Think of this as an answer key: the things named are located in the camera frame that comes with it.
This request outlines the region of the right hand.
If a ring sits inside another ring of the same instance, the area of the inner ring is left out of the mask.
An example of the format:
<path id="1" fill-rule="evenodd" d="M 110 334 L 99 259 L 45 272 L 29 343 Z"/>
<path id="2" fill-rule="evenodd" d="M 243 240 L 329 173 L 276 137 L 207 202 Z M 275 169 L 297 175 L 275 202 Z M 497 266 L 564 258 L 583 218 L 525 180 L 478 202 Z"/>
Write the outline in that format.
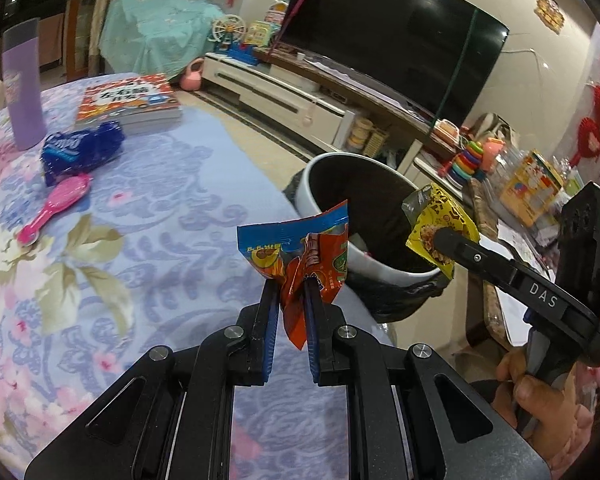
<path id="1" fill-rule="evenodd" d="M 536 419 L 526 440 L 547 462 L 552 478 L 560 479 L 590 442 L 594 416 L 576 402 L 573 386 L 557 390 L 528 375 L 526 368 L 523 348 L 504 356 L 496 368 L 498 388 L 491 405 L 514 428 L 514 404 Z"/>

